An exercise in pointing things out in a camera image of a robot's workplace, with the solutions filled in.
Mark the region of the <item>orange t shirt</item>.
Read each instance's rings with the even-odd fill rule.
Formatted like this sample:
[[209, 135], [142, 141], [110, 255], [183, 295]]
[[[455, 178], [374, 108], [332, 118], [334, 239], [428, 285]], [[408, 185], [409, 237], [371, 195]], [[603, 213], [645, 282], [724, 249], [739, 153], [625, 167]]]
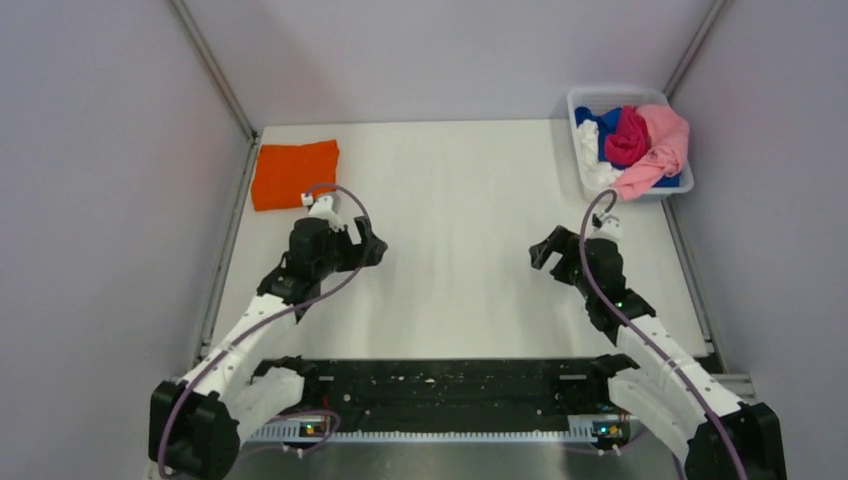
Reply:
[[335, 183], [336, 140], [260, 147], [250, 195], [257, 212], [299, 208], [301, 195], [317, 184]]

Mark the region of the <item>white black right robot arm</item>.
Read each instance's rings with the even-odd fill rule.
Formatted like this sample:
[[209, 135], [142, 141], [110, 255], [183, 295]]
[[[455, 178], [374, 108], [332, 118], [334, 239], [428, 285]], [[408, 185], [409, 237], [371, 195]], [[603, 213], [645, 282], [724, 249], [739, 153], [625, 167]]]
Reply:
[[594, 409], [635, 415], [688, 479], [786, 478], [777, 414], [721, 384], [673, 339], [628, 286], [613, 228], [581, 238], [558, 226], [530, 247], [532, 268], [554, 253], [551, 276], [579, 291], [591, 324], [617, 349], [593, 363], [586, 397]]

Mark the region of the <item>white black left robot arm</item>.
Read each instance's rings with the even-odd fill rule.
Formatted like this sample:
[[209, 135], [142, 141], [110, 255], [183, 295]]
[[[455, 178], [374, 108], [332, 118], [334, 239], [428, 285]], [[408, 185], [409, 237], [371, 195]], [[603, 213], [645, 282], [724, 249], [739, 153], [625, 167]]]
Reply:
[[320, 386], [285, 367], [270, 351], [307, 310], [333, 295], [323, 282], [334, 274], [344, 286], [364, 268], [378, 265], [388, 249], [371, 219], [349, 226], [309, 215], [294, 223], [288, 249], [259, 282], [235, 326], [195, 367], [164, 380], [150, 397], [148, 457], [158, 479], [187, 475], [222, 479], [242, 446], [263, 424], [291, 407], [308, 413], [319, 404]]

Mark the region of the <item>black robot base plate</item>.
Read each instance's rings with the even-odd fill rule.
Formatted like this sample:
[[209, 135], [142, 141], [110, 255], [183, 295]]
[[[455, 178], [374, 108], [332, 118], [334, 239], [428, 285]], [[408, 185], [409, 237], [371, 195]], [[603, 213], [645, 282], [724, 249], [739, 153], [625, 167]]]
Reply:
[[340, 433], [577, 433], [624, 441], [635, 416], [600, 397], [590, 359], [263, 360], [305, 379], [295, 410], [329, 410]]

